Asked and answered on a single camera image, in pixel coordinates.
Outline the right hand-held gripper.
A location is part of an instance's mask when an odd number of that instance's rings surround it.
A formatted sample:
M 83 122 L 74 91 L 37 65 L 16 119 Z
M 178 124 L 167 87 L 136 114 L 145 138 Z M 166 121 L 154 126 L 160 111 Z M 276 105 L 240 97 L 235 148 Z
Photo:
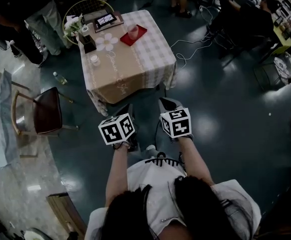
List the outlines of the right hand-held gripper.
M 178 138 L 194 140 L 192 134 L 192 122 L 189 109 L 178 100 L 160 97 L 158 100 L 160 110 L 160 122 L 163 131 L 172 141 Z

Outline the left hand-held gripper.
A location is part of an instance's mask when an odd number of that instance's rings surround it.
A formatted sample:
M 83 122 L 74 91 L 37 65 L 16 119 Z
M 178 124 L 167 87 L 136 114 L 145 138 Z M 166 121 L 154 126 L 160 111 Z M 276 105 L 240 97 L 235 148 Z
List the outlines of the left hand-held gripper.
M 105 142 L 114 149 L 128 144 L 128 151 L 135 152 L 139 148 L 136 140 L 137 130 L 134 124 L 134 110 L 131 103 L 121 107 L 111 117 L 103 120 L 98 129 Z

